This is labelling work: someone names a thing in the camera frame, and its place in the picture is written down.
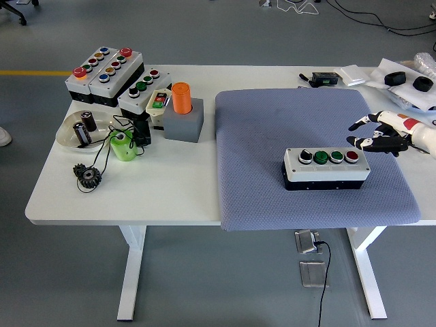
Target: gray floor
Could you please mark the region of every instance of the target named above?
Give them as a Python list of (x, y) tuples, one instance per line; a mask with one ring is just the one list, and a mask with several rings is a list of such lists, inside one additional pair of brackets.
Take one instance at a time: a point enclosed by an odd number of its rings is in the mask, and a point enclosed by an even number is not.
[[(26, 27), (0, 10), (0, 70), (71, 70), (98, 46), (129, 46), (150, 64), (374, 66), (433, 54), (436, 41), (360, 25), (324, 0), (319, 16), (281, 12), (275, 0), (273, 8), (258, 0), (40, 2), (16, 6)], [(339, 2), (402, 28), (429, 23), (431, 13), (429, 0)], [(0, 76), (0, 126), (14, 139), (0, 148), (1, 326), (125, 324), (116, 321), (128, 250), (119, 230), (42, 227), (25, 217), (71, 102), (64, 80)], [(389, 227), (370, 246), (389, 317), (380, 321), (367, 313), (345, 230), (321, 230), (333, 252), (322, 326), (432, 326), (435, 232)], [(321, 291), (301, 286), (301, 260), (294, 231), (151, 227), (131, 324), (316, 326)]]

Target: white table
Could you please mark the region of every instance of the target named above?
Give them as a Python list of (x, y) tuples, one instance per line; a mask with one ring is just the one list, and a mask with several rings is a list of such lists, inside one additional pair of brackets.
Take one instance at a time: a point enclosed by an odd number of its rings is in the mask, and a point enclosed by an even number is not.
[[(54, 142), (26, 207), (26, 216), (37, 225), (118, 225), (129, 245), (129, 257), (121, 293), (118, 320), (132, 320), (140, 263), (147, 225), (219, 225), (217, 160), (214, 128), (215, 96), (235, 89), (285, 89), (308, 86), (299, 73), (332, 72), (333, 67), (251, 66), (148, 66), (170, 72), (172, 82), (187, 82), (191, 96), (204, 100), (204, 124), (199, 143), (166, 140), (162, 131), (152, 130), (152, 145), (130, 162), (112, 153), (101, 185), (92, 193), (78, 191), (74, 165), (92, 164), (95, 153), (77, 153)], [(345, 85), (340, 82), (335, 87)], [(373, 112), (402, 112), (379, 91), (365, 86), (359, 90)], [(67, 116), (79, 110), (119, 114), (119, 108), (72, 102)], [(435, 114), (407, 112), (431, 122)], [(102, 170), (106, 152), (96, 167)], [(398, 163), (422, 212), (414, 225), (436, 225), (436, 202), (431, 194), (436, 185), (436, 161), (415, 149), (401, 153)], [(373, 274), (367, 247), (386, 228), (348, 228), (356, 264), (371, 317), (386, 318)]]

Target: gray block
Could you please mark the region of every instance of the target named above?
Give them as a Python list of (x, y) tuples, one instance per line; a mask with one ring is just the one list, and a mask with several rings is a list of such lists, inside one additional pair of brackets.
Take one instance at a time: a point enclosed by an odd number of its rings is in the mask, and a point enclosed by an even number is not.
[(191, 99), (192, 110), (189, 114), (174, 111), (172, 98), (166, 106), (163, 116), (165, 138), (197, 143), (204, 121), (203, 99)]

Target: robot finger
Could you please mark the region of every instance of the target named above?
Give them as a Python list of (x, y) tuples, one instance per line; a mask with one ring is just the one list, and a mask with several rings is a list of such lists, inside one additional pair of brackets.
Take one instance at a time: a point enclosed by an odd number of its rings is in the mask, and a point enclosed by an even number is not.
[(378, 112), (377, 114), (369, 114), (365, 117), (362, 117), (361, 119), (359, 119), (358, 121), (356, 121), (353, 125), (351, 125), (350, 127), (348, 127), (349, 131), (355, 131), (356, 129), (358, 129), (360, 126), (363, 126), (367, 123), (373, 122), (373, 123), (377, 123), (378, 122), (378, 118), (379, 115), (382, 112)]
[(380, 136), (400, 136), (400, 134), (398, 134), (398, 132), (391, 126), (382, 123), (374, 130), (374, 138), (378, 138)]
[(348, 136), (347, 142), (357, 149), (368, 152), (392, 152), (394, 154), (406, 151), (409, 147), (407, 140), (400, 136), (391, 138), (357, 138), (355, 136)]

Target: chair leg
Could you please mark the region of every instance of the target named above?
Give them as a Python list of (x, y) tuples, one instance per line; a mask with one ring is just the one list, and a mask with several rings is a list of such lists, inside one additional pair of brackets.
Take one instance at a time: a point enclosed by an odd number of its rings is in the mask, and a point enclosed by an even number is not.
[(19, 12), (17, 9), (15, 9), (14, 7), (12, 7), (11, 5), (9, 5), (8, 3), (2, 2), (0, 3), (0, 7), (5, 8), (6, 10), (10, 11), (11, 13), (20, 16), (20, 24), (21, 25), (26, 25), (27, 21), (25, 18), (25, 15), (21, 14), (21, 12)]

